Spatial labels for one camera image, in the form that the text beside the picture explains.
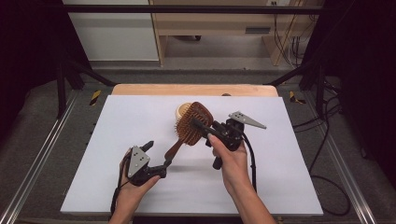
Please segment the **light wooden desk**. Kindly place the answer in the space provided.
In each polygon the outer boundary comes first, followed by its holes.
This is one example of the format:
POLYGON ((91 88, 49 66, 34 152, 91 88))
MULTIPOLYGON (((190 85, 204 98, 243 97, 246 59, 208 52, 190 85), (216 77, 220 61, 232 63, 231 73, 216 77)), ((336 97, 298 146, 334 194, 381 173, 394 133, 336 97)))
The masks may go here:
MULTIPOLYGON (((268 0, 148 0, 152 6, 239 6, 269 7, 268 0)), ((288 7, 321 7, 325 0, 290 0, 288 7)), ((258 35, 278 66, 288 51, 290 40, 311 36, 317 15, 274 14, 187 14, 154 13, 156 35, 258 35)))

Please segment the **white partition panel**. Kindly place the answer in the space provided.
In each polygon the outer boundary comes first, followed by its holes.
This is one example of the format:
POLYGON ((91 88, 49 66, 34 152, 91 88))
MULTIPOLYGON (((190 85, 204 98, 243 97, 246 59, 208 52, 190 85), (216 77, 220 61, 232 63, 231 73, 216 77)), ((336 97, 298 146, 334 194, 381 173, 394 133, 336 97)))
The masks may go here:
POLYGON ((92 62, 158 61, 149 13, 69 13, 92 62))

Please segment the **black horizontal frame bar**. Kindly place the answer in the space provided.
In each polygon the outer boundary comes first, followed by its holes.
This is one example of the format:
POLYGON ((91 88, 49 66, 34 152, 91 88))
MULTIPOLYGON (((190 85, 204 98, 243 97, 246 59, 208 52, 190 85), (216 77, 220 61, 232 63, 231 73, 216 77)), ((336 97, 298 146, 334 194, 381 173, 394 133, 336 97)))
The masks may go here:
POLYGON ((81 13, 202 13, 202 14, 298 14, 311 15, 326 11, 322 7, 239 7, 239 6, 144 6, 144 5, 63 5, 66 12, 81 13))

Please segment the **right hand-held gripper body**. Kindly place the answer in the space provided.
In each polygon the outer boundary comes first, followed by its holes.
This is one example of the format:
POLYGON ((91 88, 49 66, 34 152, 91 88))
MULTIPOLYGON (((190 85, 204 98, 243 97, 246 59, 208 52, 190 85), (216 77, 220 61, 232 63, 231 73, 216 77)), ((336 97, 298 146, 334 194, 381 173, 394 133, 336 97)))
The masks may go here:
POLYGON ((215 135, 229 150, 236 151, 243 141, 248 140, 245 134, 246 125, 266 129, 264 124, 236 111, 231 113, 225 122, 214 121, 210 127, 205 127, 205 134, 215 135))

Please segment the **aluminium floor rail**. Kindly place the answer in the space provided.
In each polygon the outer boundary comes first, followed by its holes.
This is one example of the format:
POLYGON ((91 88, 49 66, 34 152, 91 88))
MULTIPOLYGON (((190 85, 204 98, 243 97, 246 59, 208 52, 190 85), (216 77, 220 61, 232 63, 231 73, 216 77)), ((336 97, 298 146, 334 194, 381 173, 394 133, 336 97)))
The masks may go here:
POLYGON ((26 176, 15 192, 11 202, 0 216, 0 224, 14 224, 14 222, 17 220, 17 217, 23 208, 33 186, 35 185, 35 182, 37 181, 54 145, 56 144, 79 95, 80 91, 70 92, 70 95, 66 101, 65 111, 58 119, 55 120, 54 124, 52 125, 47 138, 35 156, 35 159, 31 164, 26 176))
POLYGON ((346 191, 346 195, 353 206, 361 224, 377 224, 375 216, 366 202, 361 189, 351 173, 346 161, 342 157, 338 146, 336 145, 330 129, 330 122, 325 120, 319 125, 320 132, 324 137, 324 146, 332 159, 333 165, 339 175, 339 178, 346 191))

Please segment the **black metal stand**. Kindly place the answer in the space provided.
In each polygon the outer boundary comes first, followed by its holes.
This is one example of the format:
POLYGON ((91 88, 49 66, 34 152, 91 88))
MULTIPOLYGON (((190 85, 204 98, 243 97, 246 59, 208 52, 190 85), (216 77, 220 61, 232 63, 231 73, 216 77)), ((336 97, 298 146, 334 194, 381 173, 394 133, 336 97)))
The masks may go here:
POLYGON ((98 73, 94 72, 91 68, 84 66, 74 61, 64 61, 59 63, 56 67, 57 77, 57 90, 58 90, 58 116, 59 119, 66 110, 66 94, 65 82, 68 81, 73 90, 82 90, 85 83, 81 78, 81 74, 88 75, 93 79, 103 83, 108 87, 115 87, 116 82, 113 82, 98 73))
POLYGON ((302 79, 299 83, 299 87, 302 91, 310 91, 313 85, 316 85, 316 101, 315 101, 315 111, 321 119, 324 119, 324 88, 325 88, 325 70, 320 63, 308 62, 300 67, 297 67, 286 75, 269 82, 270 86, 276 87, 283 82, 295 77, 297 75, 302 75, 302 79))

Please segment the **black curtain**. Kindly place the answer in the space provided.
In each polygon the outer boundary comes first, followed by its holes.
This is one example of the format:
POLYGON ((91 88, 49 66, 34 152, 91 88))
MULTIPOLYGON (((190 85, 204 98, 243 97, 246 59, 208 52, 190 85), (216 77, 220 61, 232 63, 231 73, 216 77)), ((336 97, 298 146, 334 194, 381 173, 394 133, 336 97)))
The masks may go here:
POLYGON ((0 140, 10 132, 26 93, 56 78, 58 60, 50 40, 63 56, 85 67, 90 63, 69 15, 49 5, 63 0, 0 0, 0 140))
POLYGON ((324 0, 305 59, 319 54, 341 80, 341 102, 363 144, 396 189, 396 0, 324 0))

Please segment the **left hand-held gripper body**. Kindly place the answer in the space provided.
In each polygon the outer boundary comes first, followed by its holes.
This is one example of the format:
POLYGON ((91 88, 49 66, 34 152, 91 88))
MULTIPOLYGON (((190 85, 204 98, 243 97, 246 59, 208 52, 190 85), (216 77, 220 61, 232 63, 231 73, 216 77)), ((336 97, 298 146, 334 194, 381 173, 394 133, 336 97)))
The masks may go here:
POLYGON ((155 175, 160 176, 162 165, 149 167, 150 157, 140 147, 132 147, 128 159, 126 174, 133 185, 142 186, 155 175))

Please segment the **wooden paddle hairbrush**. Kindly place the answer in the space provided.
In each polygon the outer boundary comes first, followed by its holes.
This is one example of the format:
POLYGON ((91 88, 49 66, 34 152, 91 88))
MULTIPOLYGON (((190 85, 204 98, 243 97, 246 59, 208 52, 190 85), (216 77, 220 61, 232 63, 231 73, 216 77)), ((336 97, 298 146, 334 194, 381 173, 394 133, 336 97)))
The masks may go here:
POLYGON ((177 141, 164 154, 167 161, 171 161, 182 144, 194 146, 202 137, 201 125, 210 126, 214 119, 209 110, 199 102, 193 102, 177 120, 177 141))

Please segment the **person's right hand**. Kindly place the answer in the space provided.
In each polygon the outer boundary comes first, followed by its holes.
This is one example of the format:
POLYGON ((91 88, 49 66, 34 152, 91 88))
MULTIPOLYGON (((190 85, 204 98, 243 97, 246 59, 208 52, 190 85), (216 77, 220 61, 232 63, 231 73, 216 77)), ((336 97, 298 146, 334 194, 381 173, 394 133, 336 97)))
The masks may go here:
POLYGON ((213 155, 222 159, 221 171, 225 188, 234 196, 242 191, 252 189, 248 176, 248 153, 244 143, 237 150, 231 151, 213 134, 208 135, 213 147, 213 155))

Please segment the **person's left hand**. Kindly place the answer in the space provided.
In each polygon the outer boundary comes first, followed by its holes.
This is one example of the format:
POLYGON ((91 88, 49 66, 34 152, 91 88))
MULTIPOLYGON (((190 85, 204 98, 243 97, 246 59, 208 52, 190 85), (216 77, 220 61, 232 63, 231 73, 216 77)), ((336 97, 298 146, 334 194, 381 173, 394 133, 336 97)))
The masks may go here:
POLYGON ((121 171, 121 182, 120 182, 120 193, 117 198, 117 207, 137 207, 145 194, 152 189, 155 184, 160 180, 158 175, 155 175, 149 179, 142 186, 133 185, 126 174, 126 166, 123 161, 120 163, 121 171))

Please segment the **white board sheet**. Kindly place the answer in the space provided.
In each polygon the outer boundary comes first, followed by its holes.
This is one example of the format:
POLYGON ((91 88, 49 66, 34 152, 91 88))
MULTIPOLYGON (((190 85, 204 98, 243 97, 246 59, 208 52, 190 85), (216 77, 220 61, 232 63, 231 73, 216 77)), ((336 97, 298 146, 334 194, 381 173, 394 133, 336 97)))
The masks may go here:
MULTIPOLYGON (((273 215, 319 216, 322 209, 302 152, 280 97, 125 96, 107 97, 91 140, 61 210, 72 215, 106 215, 119 178, 119 163, 133 146, 154 143, 150 163, 160 165, 177 141, 176 110, 183 103, 203 104, 217 121, 240 111, 261 123, 247 126, 257 172, 257 191, 273 215)), ((204 140, 184 146, 137 209, 140 216, 234 216, 237 210, 212 167, 204 140)))

